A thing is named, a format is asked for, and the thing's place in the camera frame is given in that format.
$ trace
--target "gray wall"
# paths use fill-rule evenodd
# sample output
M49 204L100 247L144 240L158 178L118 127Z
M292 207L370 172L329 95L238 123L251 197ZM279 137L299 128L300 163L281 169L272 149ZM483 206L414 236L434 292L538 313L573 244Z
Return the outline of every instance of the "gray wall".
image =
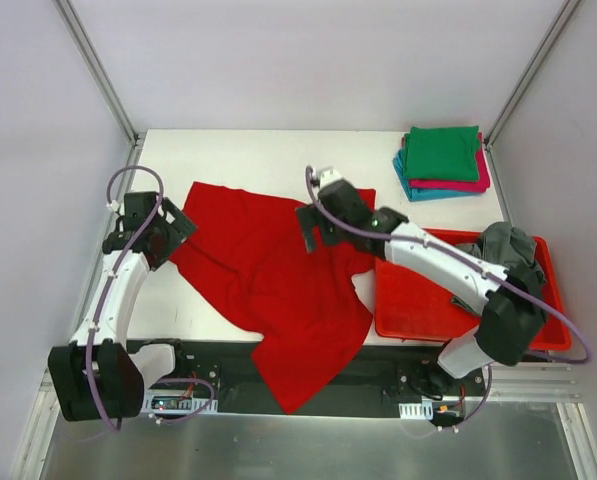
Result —
M49 0L0 1L0 479L73 328L128 145Z
M488 130L563 0L73 0L136 128Z
M597 352L597 0L580 7L494 145L517 224L544 236ZM597 358L581 372L597 439Z

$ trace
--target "gray cloth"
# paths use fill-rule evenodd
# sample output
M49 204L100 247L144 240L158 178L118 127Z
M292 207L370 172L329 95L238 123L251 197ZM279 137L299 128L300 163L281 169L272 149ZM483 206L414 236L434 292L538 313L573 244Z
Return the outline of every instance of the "gray cloth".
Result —
M478 243L463 243L456 245L456 248L473 257L504 265L507 268L514 267L522 262L533 269L540 285L547 283L545 272L543 272L542 267L534 257L536 254L536 241L522 229L512 227L509 222L492 223L480 234ZM460 305L465 310L476 315L458 297L454 297L451 303Z

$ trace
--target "red folded cloth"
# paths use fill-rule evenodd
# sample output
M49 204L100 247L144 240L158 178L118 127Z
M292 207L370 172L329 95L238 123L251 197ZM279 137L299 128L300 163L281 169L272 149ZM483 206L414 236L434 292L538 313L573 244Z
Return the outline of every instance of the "red folded cloth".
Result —
M480 143L482 144L482 133L478 134ZM484 193L491 185L489 179L489 172L487 171L487 163L485 161L485 154L482 148L476 152L476 164L478 165L478 173L480 178L477 182L455 182L449 180L416 180L410 179L409 185L411 188L441 188L443 190L458 190L460 192L470 193Z
M373 208L375 191L361 196ZM264 335L252 358L287 413L349 363L372 321L351 277L373 257L349 244L308 254L302 205L196 182L183 211L198 231L171 258L227 320Z

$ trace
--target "white table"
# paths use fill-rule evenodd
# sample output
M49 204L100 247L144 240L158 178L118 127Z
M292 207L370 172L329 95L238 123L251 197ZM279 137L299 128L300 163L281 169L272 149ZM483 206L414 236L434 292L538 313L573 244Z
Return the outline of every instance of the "white table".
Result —
M182 208L194 181L309 201L307 164L334 166L356 187L375 188L376 206L389 206L427 228L482 231L502 220L494 188L476 197L409 203L391 160L401 132L150 130L139 165L163 179L165 195ZM157 190L138 172L132 190ZM371 303L373 277L356 283ZM257 341L262 335L229 323L167 263L151 274L136 301L128 338L174 337L223 342ZM365 344L401 344L369 332Z

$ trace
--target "green folded cloth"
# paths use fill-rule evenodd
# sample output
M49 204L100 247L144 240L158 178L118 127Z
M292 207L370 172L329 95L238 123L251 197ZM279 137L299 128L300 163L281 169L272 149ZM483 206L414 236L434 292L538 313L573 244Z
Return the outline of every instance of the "green folded cloth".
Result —
M405 135L405 176L415 179L477 182L478 127L418 128Z

